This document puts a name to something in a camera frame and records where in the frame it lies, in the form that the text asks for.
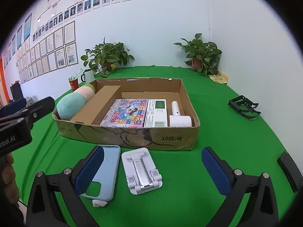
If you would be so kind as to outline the person left hand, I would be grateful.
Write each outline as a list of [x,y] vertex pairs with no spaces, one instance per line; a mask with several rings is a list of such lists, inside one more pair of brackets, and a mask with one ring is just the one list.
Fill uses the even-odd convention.
[[4,183],[4,195],[11,204],[16,204],[19,201],[19,189],[15,181],[15,171],[12,166],[14,158],[11,153],[6,155],[6,165],[1,171],[1,180]]

